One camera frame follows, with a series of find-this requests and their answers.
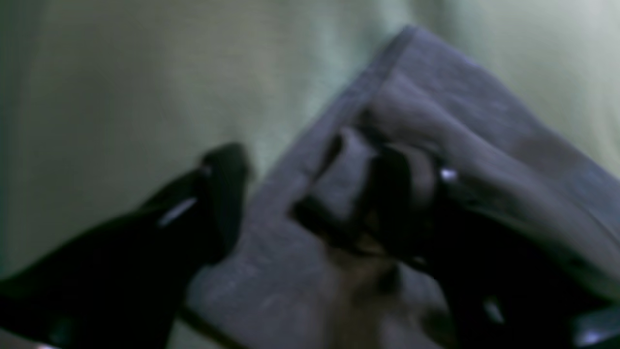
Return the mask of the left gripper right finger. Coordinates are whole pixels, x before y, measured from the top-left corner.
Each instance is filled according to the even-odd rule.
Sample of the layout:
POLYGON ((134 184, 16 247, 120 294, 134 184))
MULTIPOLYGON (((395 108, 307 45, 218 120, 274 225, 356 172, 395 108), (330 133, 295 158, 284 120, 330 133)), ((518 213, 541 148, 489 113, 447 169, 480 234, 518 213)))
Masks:
POLYGON ((438 281, 462 349, 617 349, 604 301, 512 228, 447 195, 435 161, 386 145, 373 162, 377 239, 438 281))

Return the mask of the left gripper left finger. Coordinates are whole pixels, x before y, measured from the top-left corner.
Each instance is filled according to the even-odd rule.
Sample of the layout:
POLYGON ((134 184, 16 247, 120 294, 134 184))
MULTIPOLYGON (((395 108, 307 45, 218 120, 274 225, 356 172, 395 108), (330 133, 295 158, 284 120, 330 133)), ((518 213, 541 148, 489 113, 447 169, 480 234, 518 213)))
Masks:
POLYGON ((1 328, 58 349, 163 349, 186 288, 239 239, 249 163, 242 145, 123 216, 1 281, 1 328))

